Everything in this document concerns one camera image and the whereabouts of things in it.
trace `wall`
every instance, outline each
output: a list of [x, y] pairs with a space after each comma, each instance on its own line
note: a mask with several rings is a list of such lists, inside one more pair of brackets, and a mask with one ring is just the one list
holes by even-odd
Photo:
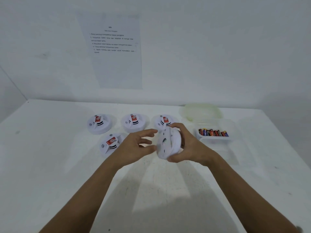
[[0, 123], [25, 101], [25, 97], [0, 68]]
[[[310, 6], [311, 0], [2, 0], [0, 65], [32, 99], [262, 108], [297, 150], [304, 147], [311, 166], [309, 142], [288, 132], [310, 128], [297, 116], [310, 115], [297, 103], [311, 98]], [[75, 9], [139, 13], [143, 90], [99, 88]]]

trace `white smoke detector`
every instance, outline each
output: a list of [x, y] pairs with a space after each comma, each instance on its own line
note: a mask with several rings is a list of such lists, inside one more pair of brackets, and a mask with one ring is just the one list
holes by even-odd
[[138, 132], [146, 127], [146, 120], [141, 114], [127, 114], [121, 119], [123, 128], [128, 132]]
[[97, 114], [87, 121], [87, 129], [94, 135], [108, 132], [112, 127], [112, 121], [107, 114]]
[[172, 123], [176, 123], [176, 122], [178, 121], [173, 116], [162, 114], [155, 119], [155, 128], [161, 131], [165, 129], [166, 126], [169, 126]]
[[125, 137], [121, 133], [109, 134], [100, 143], [100, 152], [104, 158], [110, 156], [122, 143]]
[[178, 153], [180, 147], [181, 135], [177, 128], [166, 127], [160, 131], [156, 151], [160, 159], [167, 159]]

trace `white tabletop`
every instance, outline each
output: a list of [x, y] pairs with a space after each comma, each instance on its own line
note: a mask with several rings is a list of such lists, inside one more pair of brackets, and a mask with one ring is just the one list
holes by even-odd
[[[103, 162], [86, 121], [166, 113], [181, 120], [178, 106], [29, 100], [0, 124], [1, 232], [37, 232]], [[243, 132], [257, 162], [237, 172], [305, 232], [311, 232], [311, 170], [261, 111], [222, 108]], [[92, 232], [245, 232], [208, 168], [156, 154], [119, 170]]]

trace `person's right hand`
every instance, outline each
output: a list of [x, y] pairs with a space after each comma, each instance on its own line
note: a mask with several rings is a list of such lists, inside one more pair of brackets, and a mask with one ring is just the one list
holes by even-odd
[[169, 127], [180, 129], [181, 148], [184, 149], [181, 153], [168, 157], [167, 160], [169, 162], [178, 163], [183, 160], [191, 160], [207, 166], [218, 155], [215, 151], [196, 139], [182, 123], [173, 123]]

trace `forearm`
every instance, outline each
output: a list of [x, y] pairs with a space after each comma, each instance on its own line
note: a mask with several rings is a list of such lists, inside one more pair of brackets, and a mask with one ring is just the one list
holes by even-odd
[[107, 158], [40, 233], [89, 232], [118, 169]]
[[288, 219], [248, 185], [218, 154], [215, 154], [208, 168], [248, 233], [298, 233]]

